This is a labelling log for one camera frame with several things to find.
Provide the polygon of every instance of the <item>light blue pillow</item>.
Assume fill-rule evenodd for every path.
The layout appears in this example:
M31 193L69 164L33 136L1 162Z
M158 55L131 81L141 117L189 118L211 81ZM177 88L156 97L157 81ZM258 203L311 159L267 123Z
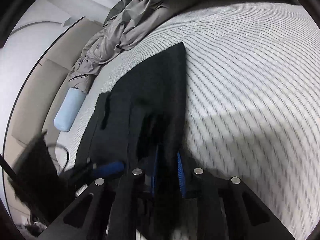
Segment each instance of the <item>light blue pillow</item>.
M79 89L69 88L63 103L53 120L53 125L60 131L68 132L82 106L86 94Z

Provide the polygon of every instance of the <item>beige headboard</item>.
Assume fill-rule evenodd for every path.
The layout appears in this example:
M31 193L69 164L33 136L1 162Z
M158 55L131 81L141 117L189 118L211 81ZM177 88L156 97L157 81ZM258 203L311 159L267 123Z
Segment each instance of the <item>beige headboard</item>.
M87 41L102 26L86 18L70 27L47 51L28 78L12 115L11 135L26 145L47 129L47 143L55 143L59 131L53 126L68 91L66 77Z

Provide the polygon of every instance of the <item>white mattress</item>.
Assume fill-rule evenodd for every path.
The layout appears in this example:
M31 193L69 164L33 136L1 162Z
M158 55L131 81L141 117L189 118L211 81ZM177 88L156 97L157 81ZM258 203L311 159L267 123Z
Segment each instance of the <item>white mattress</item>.
M165 22L96 78L69 132L68 168L98 95L183 42L185 141L214 174L239 176L297 240L320 219L320 31L303 7L211 0ZM58 160L64 165L64 154Z

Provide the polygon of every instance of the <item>mattress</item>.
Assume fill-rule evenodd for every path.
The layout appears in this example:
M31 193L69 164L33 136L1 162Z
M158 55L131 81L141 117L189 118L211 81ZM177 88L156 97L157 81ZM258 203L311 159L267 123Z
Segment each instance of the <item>mattress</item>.
M67 168L98 95L181 41L191 154L216 176L239 176L297 240L306 239L320 219L320 31L299 5L208 0L163 23L97 76L72 128L59 135ZM64 153L57 159L63 166ZM196 225L194 216L188 221L185 228ZM175 238L192 238L182 231Z

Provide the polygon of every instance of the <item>wall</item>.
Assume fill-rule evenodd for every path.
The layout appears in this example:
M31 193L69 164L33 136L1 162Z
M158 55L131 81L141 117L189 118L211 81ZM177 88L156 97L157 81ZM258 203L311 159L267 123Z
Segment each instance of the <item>wall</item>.
M0 49L0 147L3 148L7 122L14 101L32 67L44 51L68 27L57 23L39 23L12 34ZM2 172L0 195L4 201Z
M46 49L76 20L104 22L120 0L37 0L0 49L0 154L7 122L18 92ZM8 210L0 168L0 197Z

